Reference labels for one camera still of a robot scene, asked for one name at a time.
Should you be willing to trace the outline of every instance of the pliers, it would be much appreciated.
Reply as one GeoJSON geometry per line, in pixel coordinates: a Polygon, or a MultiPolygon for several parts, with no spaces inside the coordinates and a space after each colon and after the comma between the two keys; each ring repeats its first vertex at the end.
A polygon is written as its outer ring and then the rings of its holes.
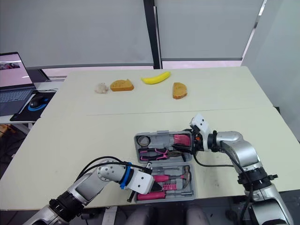
{"type": "Polygon", "coordinates": [[[182,155],[182,152],[180,151],[169,151],[166,148],[163,149],[139,149],[139,153],[146,153],[146,152],[156,152],[159,153],[159,155],[156,156],[140,156],[141,161],[155,161],[155,160],[161,160],[161,159],[168,159],[170,157],[178,157],[182,155]]]}

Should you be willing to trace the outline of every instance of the computer mouse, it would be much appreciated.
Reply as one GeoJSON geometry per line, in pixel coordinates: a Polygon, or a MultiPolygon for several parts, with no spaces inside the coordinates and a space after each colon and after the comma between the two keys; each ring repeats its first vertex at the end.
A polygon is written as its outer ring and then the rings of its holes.
{"type": "Polygon", "coordinates": [[[32,100],[30,100],[29,102],[29,106],[31,108],[37,108],[37,107],[40,107],[42,104],[45,103],[44,101],[44,96],[36,96],[36,97],[33,97],[32,100]]]}

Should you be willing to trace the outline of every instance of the gray roller shade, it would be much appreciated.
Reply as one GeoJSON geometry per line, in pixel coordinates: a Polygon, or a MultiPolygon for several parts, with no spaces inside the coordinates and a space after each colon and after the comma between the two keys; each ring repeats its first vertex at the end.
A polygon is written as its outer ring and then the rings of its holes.
{"type": "Polygon", "coordinates": [[[263,0],[156,0],[163,60],[238,60],[263,0]]]}
{"type": "Polygon", "coordinates": [[[153,64],[142,0],[0,0],[0,51],[29,68],[153,64]]]}

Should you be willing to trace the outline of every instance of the bread slice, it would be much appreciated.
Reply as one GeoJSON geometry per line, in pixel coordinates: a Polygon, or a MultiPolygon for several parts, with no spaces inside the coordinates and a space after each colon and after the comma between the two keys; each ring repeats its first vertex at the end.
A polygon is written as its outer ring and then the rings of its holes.
{"type": "Polygon", "coordinates": [[[181,99],[188,94],[187,87],[182,83],[174,83],[173,84],[173,98],[181,99]]]}
{"type": "Polygon", "coordinates": [[[130,80],[117,80],[111,84],[112,91],[133,90],[135,87],[130,80]]]}

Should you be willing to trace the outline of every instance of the banana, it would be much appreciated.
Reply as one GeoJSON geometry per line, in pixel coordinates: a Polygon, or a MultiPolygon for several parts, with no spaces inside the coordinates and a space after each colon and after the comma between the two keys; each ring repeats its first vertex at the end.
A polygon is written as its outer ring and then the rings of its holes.
{"type": "Polygon", "coordinates": [[[146,84],[155,84],[164,81],[171,75],[170,71],[164,72],[161,75],[148,77],[148,78],[141,78],[141,80],[146,84]]]}

